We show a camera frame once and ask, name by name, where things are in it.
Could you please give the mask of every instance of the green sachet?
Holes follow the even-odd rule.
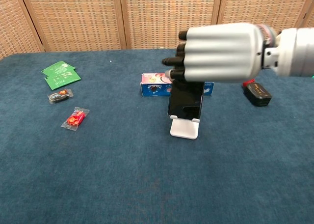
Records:
[[[75,67],[67,64],[64,61],[59,61],[57,63],[54,63],[53,65],[45,68],[42,70],[42,73],[46,74],[47,76],[55,76],[57,74],[64,73],[68,70],[74,70]]]
[[[74,70],[69,70],[61,74],[54,76],[48,76],[45,78],[46,82],[50,86],[51,90],[57,89],[59,87],[65,86],[67,84],[76,82],[80,80],[79,75]]]

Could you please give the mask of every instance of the black fingertip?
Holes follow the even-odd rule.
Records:
[[[185,52],[183,52],[183,51],[176,52],[176,56],[185,57]]]
[[[182,41],[186,41],[186,35],[187,35],[187,30],[186,31],[180,31],[179,32],[179,39]]]
[[[177,46],[177,52],[184,52],[185,44],[180,44]]]
[[[174,69],[170,72],[171,79],[183,80],[184,79],[184,69]]]
[[[171,57],[171,58],[164,58],[161,63],[167,66],[183,66],[184,57]]]

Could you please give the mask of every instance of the woven panel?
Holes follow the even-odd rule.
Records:
[[[180,30],[210,25],[213,4],[214,0],[126,0],[131,48],[176,47]]]
[[[307,28],[313,28],[314,27],[314,10],[312,11],[311,16],[306,23],[306,27]]]
[[[292,28],[305,0],[226,0],[221,23],[264,23],[280,31]]]
[[[29,1],[48,50],[121,49],[114,0]]]
[[[0,59],[40,51],[18,0],[0,0],[0,24]]]

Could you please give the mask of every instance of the black device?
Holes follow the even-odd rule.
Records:
[[[250,83],[244,89],[244,95],[255,106],[267,106],[271,94],[259,83]]]
[[[168,115],[192,120],[199,119],[203,101],[204,83],[173,80]]]

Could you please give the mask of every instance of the white phone stand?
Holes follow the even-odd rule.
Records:
[[[178,118],[175,115],[171,115],[170,118],[172,119],[170,135],[173,137],[182,137],[186,139],[196,139],[198,136],[198,126],[200,123],[199,119],[183,119]]]

